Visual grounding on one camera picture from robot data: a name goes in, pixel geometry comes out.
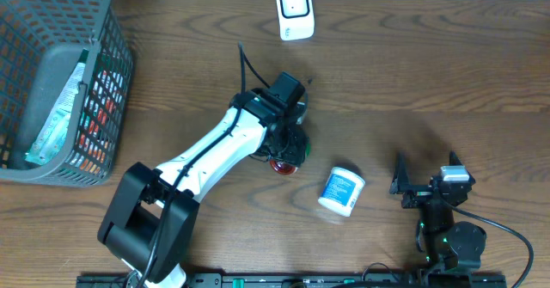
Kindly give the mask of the green lid white jar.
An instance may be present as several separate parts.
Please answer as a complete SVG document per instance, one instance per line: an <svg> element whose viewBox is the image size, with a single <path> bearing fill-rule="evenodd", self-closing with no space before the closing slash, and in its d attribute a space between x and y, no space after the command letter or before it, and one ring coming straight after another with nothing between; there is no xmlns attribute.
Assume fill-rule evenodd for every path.
<svg viewBox="0 0 550 288"><path fill-rule="evenodd" d="M287 150L283 155L270 159L271 168L280 175L292 175L303 165L311 150L310 143Z"/></svg>

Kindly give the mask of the white blue label tub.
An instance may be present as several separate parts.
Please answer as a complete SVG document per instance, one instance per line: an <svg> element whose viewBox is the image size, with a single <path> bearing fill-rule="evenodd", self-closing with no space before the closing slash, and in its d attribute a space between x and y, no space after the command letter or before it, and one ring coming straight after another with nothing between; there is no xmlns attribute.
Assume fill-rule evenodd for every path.
<svg viewBox="0 0 550 288"><path fill-rule="evenodd" d="M365 186L365 180L341 167L333 167L318 203L343 217L349 217Z"/></svg>

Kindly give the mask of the teal white wipes packet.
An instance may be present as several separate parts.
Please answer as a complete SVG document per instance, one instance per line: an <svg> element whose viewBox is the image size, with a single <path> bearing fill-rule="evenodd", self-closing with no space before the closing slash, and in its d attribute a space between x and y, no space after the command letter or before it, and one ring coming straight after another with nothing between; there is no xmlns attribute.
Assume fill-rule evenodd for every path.
<svg viewBox="0 0 550 288"><path fill-rule="evenodd" d="M53 104L52 110L48 114L40 132L25 153L25 162L40 166L45 165L63 148L67 137L71 111L76 95L79 92L79 83L83 79L88 55L89 51L83 49L76 62L76 66Z"/></svg>

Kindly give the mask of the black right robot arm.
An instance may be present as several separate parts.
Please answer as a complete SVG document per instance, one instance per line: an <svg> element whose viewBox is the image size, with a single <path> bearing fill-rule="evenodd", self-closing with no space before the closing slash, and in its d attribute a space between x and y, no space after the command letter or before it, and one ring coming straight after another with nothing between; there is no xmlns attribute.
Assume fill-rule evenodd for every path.
<svg viewBox="0 0 550 288"><path fill-rule="evenodd" d="M426 185L410 182L403 155L397 156L391 194L402 196L401 207L418 209L417 248L441 273L477 270L486 247L486 232L470 222L456 222L454 209L468 199L475 179L455 152Z"/></svg>

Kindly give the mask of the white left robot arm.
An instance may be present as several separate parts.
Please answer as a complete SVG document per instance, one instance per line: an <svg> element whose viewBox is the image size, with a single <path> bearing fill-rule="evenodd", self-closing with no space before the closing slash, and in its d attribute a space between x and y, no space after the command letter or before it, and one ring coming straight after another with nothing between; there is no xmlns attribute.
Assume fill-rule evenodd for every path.
<svg viewBox="0 0 550 288"><path fill-rule="evenodd" d="M131 268L138 287L181 287L180 266L205 195L242 159L264 158L290 175L305 162L304 87L252 89L233 98L222 120L175 158L123 174L98 240Z"/></svg>

